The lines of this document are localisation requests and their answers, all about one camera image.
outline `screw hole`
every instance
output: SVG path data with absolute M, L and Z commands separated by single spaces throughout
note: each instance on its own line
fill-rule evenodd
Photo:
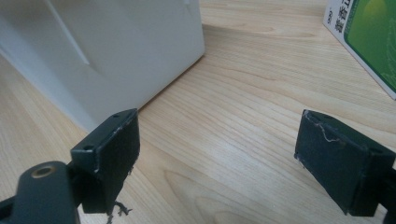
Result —
M 32 178 L 38 179 L 45 177 L 47 175 L 50 175 L 55 172 L 55 167 L 50 165 L 50 166 L 44 166 L 41 168 L 38 168 L 32 172 Z
M 93 149 L 93 145 L 87 145 L 84 147 L 84 150 L 91 150 Z

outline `black plastic piece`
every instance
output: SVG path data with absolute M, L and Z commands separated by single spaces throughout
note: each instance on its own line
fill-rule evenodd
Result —
M 45 162 L 21 175 L 10 223 L 79 223 L 64 163 Z
M 137 110 L 105 120 L 72 148 L 73 185 L 85 213 L 110 215 L 126 176 L 139 156 Z
M 0 224 L 75 224 L 77 207 L 110 219 L 126 176 L 139 156 L 137 110 L 114 114 L 72 150 L 72 161 L 39 164 L 21 175 L 14 197 L 0 202 Z
M 304 111 L 294 157 L 345 214 L 372 217 L 378 203 L 385 203 L 380 199 L 396 192 L 396 154 L 330 116 Z M 391 213 L 392 206 L 386 205 Z

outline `wood grain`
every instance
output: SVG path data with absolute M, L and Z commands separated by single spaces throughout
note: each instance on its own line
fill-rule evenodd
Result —
M 326 2 L 201 1 L 205 56 L 140 110 L 134 210 L 113 223 L 382 223 L 345 216 L 293 158 L 305 108 L 396 149 L 396 104 L 321 24 Z M 4 200 L 86 134 L 3 58 L 0 106 Z

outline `torn edge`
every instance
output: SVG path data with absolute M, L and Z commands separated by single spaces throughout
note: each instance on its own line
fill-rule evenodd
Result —
M 129 212 L 131 212 L 133 210 L 133 209 L 128 209 L 125 205 L 123 205 L 123 203 L 119 203 L 117 201 L 115 201 L 115 205 L 120 208 L 120 211 L 118 212 L 119 217 L 122 216 L 122 213 L 125 214 L 125 216 L 128 216 Z M 112 224 L 113 223 L 113 217 L 114 216 L 112 214 L 110 214 L 108 216 L 106 224 Z
M 304 113 L 303 113 L 303 116 L 307 119 L 307 120 L 309 120 L 311 123 L 313 123 L 316 127 L 319 127 L 320 129 L 321 129 L 321 131 L 322 131 L 322 133 L 323 133 L 323 137 L 324 137 L 324 139 L 327 141 L 327 142 L 339 142 L 340 141 L 340 138 L 335 138 L 335 139 L 330 139 L 330 138 L 328 138 L 327 137 L 327 135 L 326 135 L 326 130 L 323 128 L 323 123 L 322 122 L 314 122 L 311 118 L 309 118 L 308 117 L 308 114 L 309 114 L 309 110 L 305 110 L 304 111 Z

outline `wooden table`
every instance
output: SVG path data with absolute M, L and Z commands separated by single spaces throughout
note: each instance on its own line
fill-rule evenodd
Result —
M 381 223 L 345 216 L 293 158 L 303 109 L 396 149 L 396 103 L 321 24 L 327 0 L 203 0 L 205 56 L 140 110 L 113 223 Z M 0 200 L 86 133 L 0 59 Z M 106 223 L 84 215 L 82 223 Z

